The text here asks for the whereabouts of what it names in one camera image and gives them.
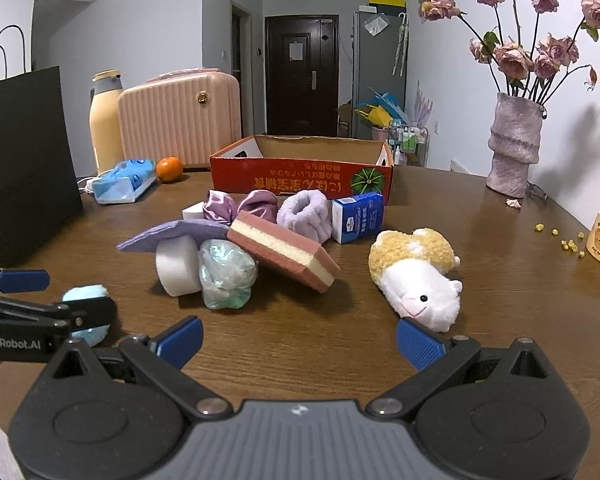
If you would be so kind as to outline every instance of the bottle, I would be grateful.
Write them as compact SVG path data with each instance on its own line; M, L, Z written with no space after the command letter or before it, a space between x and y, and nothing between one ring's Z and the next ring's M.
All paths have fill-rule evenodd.
M93 76L89 127L98 174L112 170L125 160L118 117L120 94L120 70L107 70Z

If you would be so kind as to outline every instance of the red cardboard box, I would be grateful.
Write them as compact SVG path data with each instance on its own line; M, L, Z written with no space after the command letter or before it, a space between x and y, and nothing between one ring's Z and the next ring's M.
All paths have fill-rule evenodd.
M389 200L394 160L381 140L251 136L211 156L214 188L269 189L276 195L319 189L328 199L371 191Z

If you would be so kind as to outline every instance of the blue gripper pad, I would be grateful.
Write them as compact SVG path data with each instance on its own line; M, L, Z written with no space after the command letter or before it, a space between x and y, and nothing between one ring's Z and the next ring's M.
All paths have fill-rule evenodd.
M51 279L46 270L1 270L0 292L37 292L45 290Z
M181 370L202 348L204 331L197 316L189 316L157 335L149 350Z
M401 319L395 333L398 350L416 368L424 370L446 353L450 344L411 321Z

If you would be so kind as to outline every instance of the orange fruit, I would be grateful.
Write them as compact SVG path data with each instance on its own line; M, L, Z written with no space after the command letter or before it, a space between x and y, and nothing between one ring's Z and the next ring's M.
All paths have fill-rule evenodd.
M164 158L155 167L155 174L161 182L174 182L182 176L184 167L177 156Z

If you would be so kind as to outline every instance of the pink suitcase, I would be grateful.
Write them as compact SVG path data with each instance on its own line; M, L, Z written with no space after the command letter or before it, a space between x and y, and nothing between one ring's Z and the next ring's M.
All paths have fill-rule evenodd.
M242 138L240 87L218 69L169 72L122 92L120 133L125 158L155 162L177 156L185 167Z

